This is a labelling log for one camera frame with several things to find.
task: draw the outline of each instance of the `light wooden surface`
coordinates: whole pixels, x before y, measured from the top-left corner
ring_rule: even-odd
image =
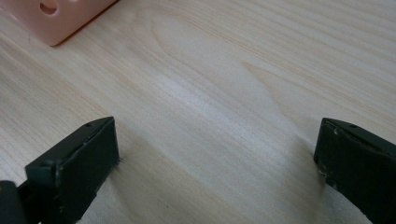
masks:
[[[370,223],[323,184],[323,117],[396,143],[396,1],[119,1],[57,48],[0,18],[0,179],[114,116],[80,223]]]

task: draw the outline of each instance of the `pink object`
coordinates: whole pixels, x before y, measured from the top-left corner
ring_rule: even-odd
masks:
[[[3,9],[0,12],[54,46],[114,2],[116,0],[0,0],[0,9]]]

